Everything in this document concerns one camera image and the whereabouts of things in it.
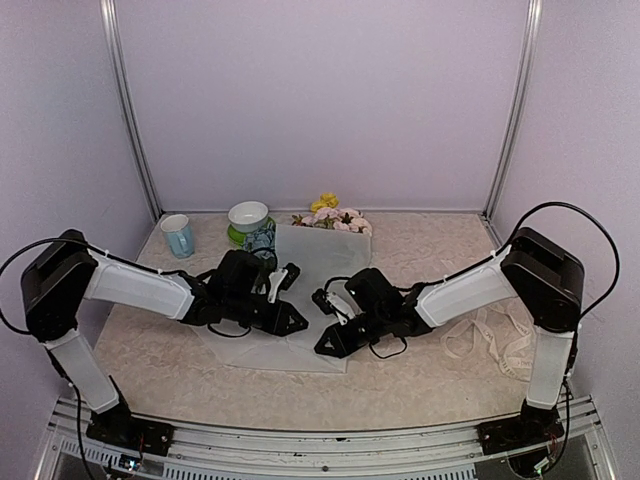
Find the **blue fake flower bunch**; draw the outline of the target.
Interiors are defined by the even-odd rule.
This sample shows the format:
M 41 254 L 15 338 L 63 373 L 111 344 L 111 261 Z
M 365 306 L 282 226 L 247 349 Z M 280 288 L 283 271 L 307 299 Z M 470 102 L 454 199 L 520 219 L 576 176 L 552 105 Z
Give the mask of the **blue fake flower bunch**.
M 247 233 L 242 248 L 259 258 L 276 260 L 275 230 L 273 228 L 260 228 Z

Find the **pink fake flower bunch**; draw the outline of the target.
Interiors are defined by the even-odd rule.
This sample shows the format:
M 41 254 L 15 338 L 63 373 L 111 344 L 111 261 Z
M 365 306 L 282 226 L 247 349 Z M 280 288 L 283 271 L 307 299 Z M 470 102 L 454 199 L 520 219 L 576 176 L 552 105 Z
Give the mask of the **pink fake flower bunch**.
M 292 225 L 371 236 L 373 227 L 359 210 L 322 207 L 315 213 L 293 215 Z

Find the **yellow fake flower stem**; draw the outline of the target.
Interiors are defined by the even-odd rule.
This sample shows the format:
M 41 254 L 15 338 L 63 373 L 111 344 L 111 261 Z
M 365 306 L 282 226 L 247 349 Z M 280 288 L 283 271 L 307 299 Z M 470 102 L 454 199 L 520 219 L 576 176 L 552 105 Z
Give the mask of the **yellow fake flower stem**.
M 339 205 L 338 197 L 332 192 L 325 192 L 320 195 L 319 199 L 314 201 L 310 206 L 310 211 L 317 213 L 323 208 L 336 208 Z

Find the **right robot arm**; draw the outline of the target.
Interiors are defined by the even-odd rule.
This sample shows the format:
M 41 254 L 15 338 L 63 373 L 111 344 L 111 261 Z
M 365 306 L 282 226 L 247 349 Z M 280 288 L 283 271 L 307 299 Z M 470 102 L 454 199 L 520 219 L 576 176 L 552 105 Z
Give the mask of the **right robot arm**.
M 359 308 L 356 314 L 328 288 L 316 290 L 313 302 L 337 321 L 324 330 L 314 350 L 346 358 L 386 335 L 426 335 L 463 314 L 517 298 L 536 333 L 527 394 L 518 415 L 479 424 L 478 436 L 486 455 L 548 442 L 565 433 L 557 402 L 581 318 L 583 281 L 584 268 L 576 257 L 524 227 L 476 265 L 437 282 L 421 282 L 407 292 L 377 268 L 359 271 L 344 281 Z

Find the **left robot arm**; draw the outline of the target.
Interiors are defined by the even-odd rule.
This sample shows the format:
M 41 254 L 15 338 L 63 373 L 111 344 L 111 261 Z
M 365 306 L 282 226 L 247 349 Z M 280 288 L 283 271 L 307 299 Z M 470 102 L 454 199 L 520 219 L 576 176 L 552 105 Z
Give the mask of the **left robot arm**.
M 139 455 L 167 456 L 174 428 L 131 412 L 79 332 L 77 312 L 83 301 L 125 305 L 189 326 L 209 327 L 229 320 L 276 337 L 309 326 L 292 304 L 279 297 L 300 274 L 292 263 L 276 268 L 253 253 L 230 250 L 217 267 L 192 276 L 113 256 L 88 244 L 75 229 L 40 243 L 44 251 L 20 279 L 26 330 L 44 346 L 56 370 L 90 409 L 86 437 Z

